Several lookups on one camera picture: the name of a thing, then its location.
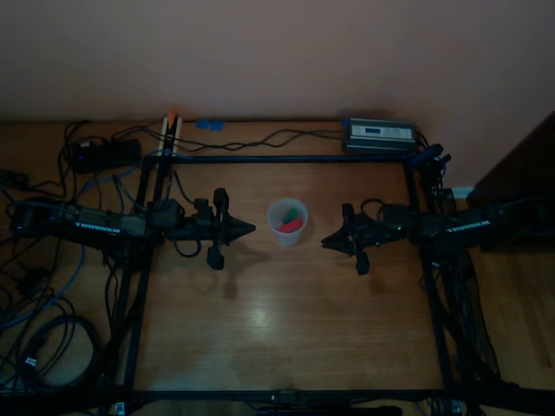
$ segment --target black cable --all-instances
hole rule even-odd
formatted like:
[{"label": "black cable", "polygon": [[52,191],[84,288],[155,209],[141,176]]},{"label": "black cable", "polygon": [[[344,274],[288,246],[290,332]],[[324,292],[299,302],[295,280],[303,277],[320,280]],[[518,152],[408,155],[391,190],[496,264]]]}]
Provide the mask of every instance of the black cable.
[{"label": "black cable", "polygon": [[120,180],[117,179],[115,175],[112,175],[112,180],[114,181],[115,190],[118,193],[118,199],[120,200],[120,215],[123,215],[125,211],[125,204],[123,203],[123,196],[121,196]]},{"label": "black cable", "polygon": [[[71,315],[68,315],[66,313],[65,309],[59,304],[60,301],[66,302],[69,305]],[[56,306],[60,308],[60,310],[62,311],[62,317],[65,319],[62,339],[58,343],[58,347],[56,348],[55,352],[50,356],[50,358],[46,361],[46,363],[37,372],[37,377],[46,375],[56,365],[56,363],[62,358],[63,354],[68,350],[69,344],[73,340],[73,336],[75,334],[75,322],[72,322],[71,332],[68,335],[69,321],[67,318],[75,317],[75,308],[73,306],[73,303],[71,303],[63,296],[60,296],[60,298],[56,303]]]},{"label": "black cable", "polygon": [[193,258],[199,255],[200,253],[200,240],[194,240],[194,242],[197,244],[197,250],[194,251],[193,254],[186,254],[183,251],[180,250],[180,248],[177,246],[177,241],[175,240],[175,238],[173,239],[173,247],[175,247],[175,250],[180,254],[180,256],[184,257],[184,258]]},{"label": "black cable", "polygon": [[54,272],[56,271],[58,257],[60,256],[60,245],[62,245],[62,239],[58,238],[58,242],[55,245],[54,261],[52,262],[52,267],[50,267],[50,275],[54,275]]},{"label": "black cable", "polygon": [[4,286],[2,286],[0,284],[0,291],[2,291],[3,293],[6,294],[6,296],[8,297],[8,305],[5,306],[4,308],[2,308],[2,313],[4,311],[10,310],[11,308],[11,304],[14,302],[14,296],[11,294],[11,292],[9,290],[7,290]]},{"label": "black cable", "polygon": [[376,202],[377,204],[380,204],[382,207],[385,205],[385,203],[384,203],[381,199],[379,199],[379,198],[368,198],[368,199],[364,199],[364,200],[361,202],[361,211],[364,212],[364,207],[365,207],[366,205],[368,205],[368,204],[373,203],[373,202]]},{"label": "black cable", "polygon": [[[157,140],[163,141],[166,139],[166,135],[164,134],[160,134],[160,133],[156,133],[153,130],[150,129],[142,129],[141,131],[143,131],[144,133],[149,134],[151,137],[154,137]],[[295,133],[292,137],[290,137],[289,139],[285,140],[282,143],[278,143],[276,145],[269,143],[268,140],[270,140],[271,138],[273,138],[274,136],[281,134],[281,133]],[[200,150],[204,150],[204,149],[224,149],[224,150],[228,150],[230,152],[236,152],[237,150],[241,150],[244,149],[246,147],[255,147],[255,146],[268,146],[268,147],[272,147],[272,148],[279,148],[279,147],[283,147],[289,143],[291,143],[293,140],[304,136],[304,135],[309,135],[309,136],[314,136],[314,137],[319,137],[322,139],[330,139],[330,140],[341,140],[342,137],[337,137],[337,136],[329,136],[326,133],[340,133],[341,135],[344,134],[343,130],[297,130],[297,129],[292,129],[292,128],[282,128],[279,129],[273,133],[271,133],[270,135],[266,136],[265,138],[263,138],[260,141],[253,141],[253,142],[248,142],[248,143],[243,143],[243,142],[232,142],[232,143],[226,143],[224,145],[210,145],[210,144],[206,144],[206,143],[202,143],[199,141],[194,141],[194,140],[184,140],[184,139],[175,139],[175,141],[178,141],[180,143],[186,143],[189,145],[195,145],[198,146],[197,148],[194,149],[188,149],[186,147],[183,146],[178,146],[176,145],[178,148],[189,152],[189,153],[194,153],[194,152],[198,152]]]},{"label": "black cable", "polygon": [[183,186],[181,186],[180,177],[178,176],[176,171],[173,171],[173,176],[175,177],[175,181],[177,182],[177,187],[180,189],[181,196],[183,197],[183,199],[187,201],[189,204],[194,205],[194,202],[187,196],[185,191],[183,191]]},{"label": "black cable", "polygon": [[10,264],[11,262],[13,262],[14,260],[18,259],[20,256],[22,256],[23,254],[25,254],[27,251],[29,251],[30,249],[32,249],[37,243],[39,243],[41,240],[43,239],[43,237],[39,237],[36,238],[31,244],[29,244],[27,247],[25,247],[23,250],[19,251],[17,254],[15,254],[14,256],[12,256],[12,258],[10,258],[9,260],[6,260],[4,263],[2,263],[0,265],[0,271],[3,272],[3,268],[6,267],[8,264]]},{"label": "black cable", "polygon": [[114,176],[114,181],[117,181],[118,186],[123,190],[123,193],[125,194],[127,199],[129,199],[131,201],[131,203],[133,204],[133,207],[136,210],[142,211],[142,212],[160,212],[160,211],[164,211],[166,209],[167,202],[170,199],[170,191],[172,190],[172,175],[169,176],[168,181],[167,181],[166,196],[164,197],[163,203],[160,204],[160,206],[158,208],[154,209],[154,210],[151,210],[149,208],[145,208],[144,206],[138,204],[137,201],[135,201],[135,199],[131,196],[131,194],[129,193],[129,190],[126,188],[126,186],[121,183],[121,180],[119,178]]},{"label": "black cable", "polygon": [[2,192],[2,194],[10,201],[10,202],[15,202],[16,200],[14,199],[14,197],[12,197],[10,195],[10,193],[8,191],[6,191],[3,187],[0,187],[0,192]]},{"label": "black cable", "polygon": [[102,190],[100,185],[98,185],[98,179],[96,177],[97,173],[94,172],[93,173],[93,180],[95,181],[95,185],[96,185],[96,189],[98,190],[98,209],[101,210],[102,209]]},{"label": "black cable", "polygon": [[415,130],[415,133],[420,136],[421,141],[423,142],[423,145],[425,145],[425,147],[430,147],[430,145],[428,144],[428,139],[426,139],[426,136],[422,134],[421,131]]},{"label": "black cable", "polygon": [[[75,325],[79,325],[83,327],[83,329],[85,329],[85,332],[87,333],[87,336],[91,341],[93,353],[91,355],[91,359],[89,364],[87,365],[87,368],[78,377],[61,387],[53,387],[44,381],[41,375],[36,371],[35,367],[26,364],[25,361],[28,357],[36,357],[39,349],[44,345],[46,336],[50,331],[52,331],[54,328],[59,327],[60,325],[65,325],[68,322],[72,322]],[[57,355],[56,358],[59,359],[59,357],[62,356],[63,352],[64,351],[62,351],[61,354]],[[90,372],[95,369],[96,363],[101,358],[101,355],[101,339],[96,332],[95,326],[89,320],[80,316],[60,316],[43,325],[33,334],[29,342],[27,343],[27,346],[20,355],[20,361],[18,362],[18,365],[20,366],[20,373],[23,378],[23,382],[27,388],[36,392],[54,392],[65,388],[74,387],[79,384],[81,380],[83,380]]]}]

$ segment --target plastic cup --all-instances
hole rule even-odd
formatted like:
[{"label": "plastic cup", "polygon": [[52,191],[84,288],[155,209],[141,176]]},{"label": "plastic cup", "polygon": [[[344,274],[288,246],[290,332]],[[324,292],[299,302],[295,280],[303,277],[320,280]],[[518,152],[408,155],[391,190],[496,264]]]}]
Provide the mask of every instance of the plastic cup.
[{"label": "plastic cup", "polygon": [[[303,221],[303,226],[294,232],[279,232],[278,228],[282,225],[281,221],[284,219],[285,215],[291,210],[291,208],[296,208],[298,211],[298,218]],[[266,221],[270,226],[274,236],[276,236],[277,243],[285,247],[291,247],[298,243],[301,233],[306,227],[306,223],[309,221],[309,212],[306,206],[294,198],[283,198],[278,199],[270,204],[268,211],[266,212]]]}]

